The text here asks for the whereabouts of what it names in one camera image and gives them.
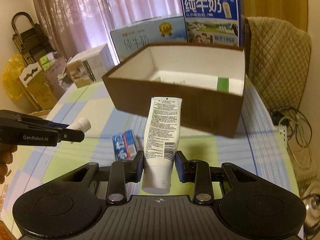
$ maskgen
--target white bottle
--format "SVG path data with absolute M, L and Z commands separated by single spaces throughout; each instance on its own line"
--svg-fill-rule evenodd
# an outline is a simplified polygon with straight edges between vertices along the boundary
M 181 98 L 152 98 L 144 132 L 144 171 L 142 190 L 167 194 L 180 138 Z

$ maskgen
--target checkered tablecloth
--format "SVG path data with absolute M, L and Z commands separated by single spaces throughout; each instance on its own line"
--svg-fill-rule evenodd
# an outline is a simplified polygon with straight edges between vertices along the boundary
M 92 125 L 83 142 L 61 142 L 57 147 L 19 146 L 15 153 L 14 161 L 9 166 L 12 173 L 1 187 L 1 220 L 16 237 L 21 234 L 12 217 L 12 206 L 24 192 L 87 162 L 98 162 L 100 166 L 111 165 L 115 160 L 112 136 L 128 129 L 133 130 L 140 149 L 143 149 L 147 119 L 116 110 L 102 82 L 80 89 L 72 86 L 50 112 L 48 119 L 70 124 L 80 117 L 88 118 Z M 201 159 L 211 166 L 232 162 L 298 195 L 283 138 L 273 127 L 248 79 L 235 138 L 214 136 L 182 127 L 178 150 L 187 159 Z M 215 198 L 221 197 L 219 185 L 213 183 L 213 186 Z M 180 183 L 173 170 L 170 194 L 191 195 L 192 189 L 191 183 Z M 130 185 L 129 191 L 143 194 L 139 184 Z

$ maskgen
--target brown box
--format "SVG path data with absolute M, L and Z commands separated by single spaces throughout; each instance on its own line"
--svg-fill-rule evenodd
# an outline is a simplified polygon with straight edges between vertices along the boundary
M 49 87 L 54 97 L 59 100 L 66 92 L 60 85 L 58 75 L 63 73 L 66 67 L 66 60 L 64 57 L 59 57 L 55 61 L 52 61 L 51 65 L 44 71 L 43 76 L 48 81 Z
M 245 55 L 243 48 L 222 45 L 149 44 L 102 79 L 118 110 L 148 116 L 151 97 L 182 98 L 182 126 L 233 137 L 244 99 Z M 226 92 L 217 91 L 218 80 L 227 80 Z
M 50 86 L 43 76 L 43 70 L 39 63 L 34 63 L 26 67 L 19 79 L 29 92 L 36 103 L 39 104 L 42 110 L 52 109 L 57 103 Z
M 2 221 L 0 221 L 0 240 L 16 240 Z

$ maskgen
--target blue toothpaste box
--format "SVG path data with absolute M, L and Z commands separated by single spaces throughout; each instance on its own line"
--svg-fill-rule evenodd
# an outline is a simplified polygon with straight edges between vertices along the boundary
M 133 159 L 137 154 L 137 147 L 132 130 L 125 131 L 112 137 L 116 161 Z
M 243 0 L 181 0 L 189 42 L 244 46 Z
M 183 16 L 157 17 L 110 32 L 120 62 L 149 43 L 187 41 Z

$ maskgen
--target screw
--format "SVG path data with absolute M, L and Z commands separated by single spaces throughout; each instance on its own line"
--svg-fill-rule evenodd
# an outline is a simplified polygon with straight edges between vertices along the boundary
M 212 197 L 207 193 L 201 193 L 196 196 L 196 199 L 204 202 L 204 201 L 209 201 L 210 199 L 212 199 Z
M 111 201 L 120 201 L 123 200 L 124 196 L 119 193 L 113 193 L 108 196 Z

